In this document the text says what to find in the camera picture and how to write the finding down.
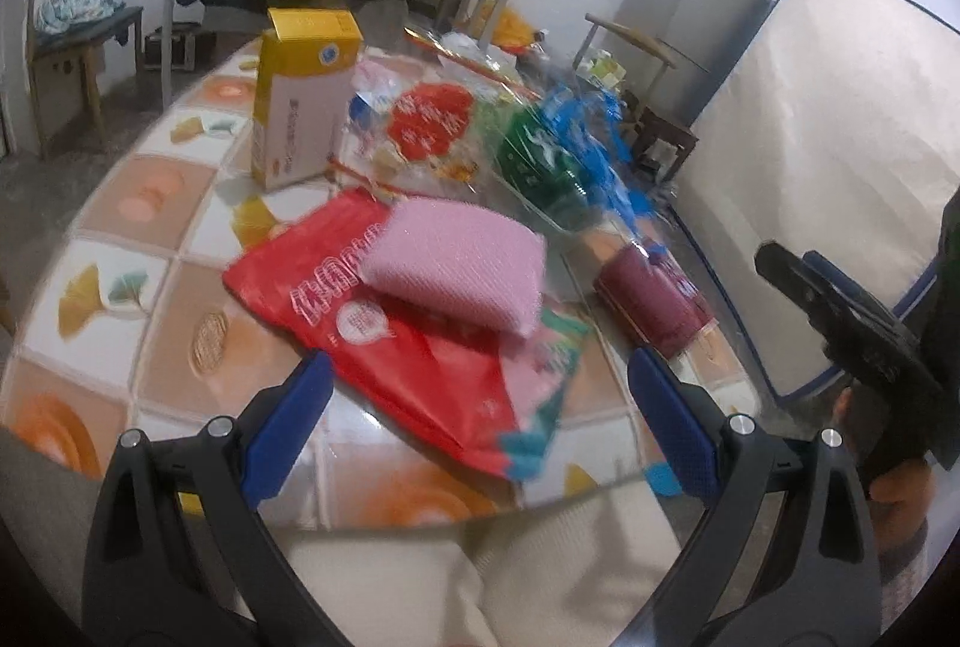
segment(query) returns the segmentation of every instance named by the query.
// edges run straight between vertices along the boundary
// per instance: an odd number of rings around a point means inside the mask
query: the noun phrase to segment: floor
[[[218,45],[217,63],[244,41],[237,37]],[[203,72],[175,73],[175,91],[188,88],[201,75]],[[14,316],[23,314],[32,288],[40,280],[69,222],[113,163],[126,154],[160,113],[160,74],[146,73],[139,82],[129,80],[104,98],[109,135],[106,150],[82,115],[56,138],[49,160],[8,157],[0,161],[0,270],[13,293]],[[668,241],[680,264],[717,312],[723,330],[755,378],[755,384],[762,384],[746,342],[690,244],[678,230],[669,230]],[[9,349],[10,341],[0,334],[0,369]],[[768,432],[810,438],[829,417],[830,396],[808,407],[805,419],[799,419],[776,408],[765,391],[760,393],[763,409],[758,419]],[[85,526],[92,516],[95,497],[93,484],[23,449],[10,434],[0,430],[0,514],[41,581],[73,616],[79,614]],[[60,513],[41,508],[42,504],[58,500],[70,507]],[[680,541],[686,542],[703,512],[700,502],[679,496],[661,499],[661,505]],[[776,525],[778,510],[779,500],[770,496],[718,613],[735,609],[745,599]],[[37,520],[39,513],[45,516]],[[51,542],[46,540],[50,535],[69,535],[69,539],[58,542],[52,551]]]

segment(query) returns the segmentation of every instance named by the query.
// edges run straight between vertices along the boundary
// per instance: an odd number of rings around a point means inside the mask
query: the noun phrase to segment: refrigerator
[[[692,125],[760,30],[772,3],[623,0],[615,21],[664,42],[678,61],[654,91],[654,111]],[[659,69],[659,61],[613,35],[607,35],[602,45],[626,69],[629,88],[642,93]]]

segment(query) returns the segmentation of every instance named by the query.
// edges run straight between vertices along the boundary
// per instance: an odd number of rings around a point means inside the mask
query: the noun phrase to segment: metal screw
[[[833,428],[826,428],[820,431],[820,439],[824,444],[834,447],[834,449],[840,446],[840,444],[843,444],[843,436],[840,435],[839,431],[833,430]]]
[[[213,417],[213,420],[210,420],[206,427],[206,431],[214,439],[223,439],[224,436],[229,436],[229,432],[232,430],[233,420],[230,417]]]
[[[140,444],[141,441],[143,441],[143,434],[136,428],[125,430],[120,435],[120,446],[125,447],[125,449],[132,449],[134,446]]]
[[[750,436],[753,431],[757,430],[757,424],[746,415],[733,415],[728,422],[730,422],[733,433],[738,434],[738,436]]]

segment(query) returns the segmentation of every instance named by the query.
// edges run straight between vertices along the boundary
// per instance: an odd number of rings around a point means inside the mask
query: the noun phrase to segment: cardboard box
[[[253,102],[253,177],[268,190],[323,173],[353,96],[363,35],[349,11],[271,8]]]

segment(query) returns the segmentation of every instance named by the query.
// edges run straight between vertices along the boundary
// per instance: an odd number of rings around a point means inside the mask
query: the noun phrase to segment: blue gripper pad
[[[333,367],[323,352],[286,383],[287,393],[247,447],[241,492],[250,508],[274,498],[333,396]]]
[[[627,382],[683,492],[712,504],[720,494],[716,446],[680,394],[677,377],[661,356],[641,348],[630,358]]]

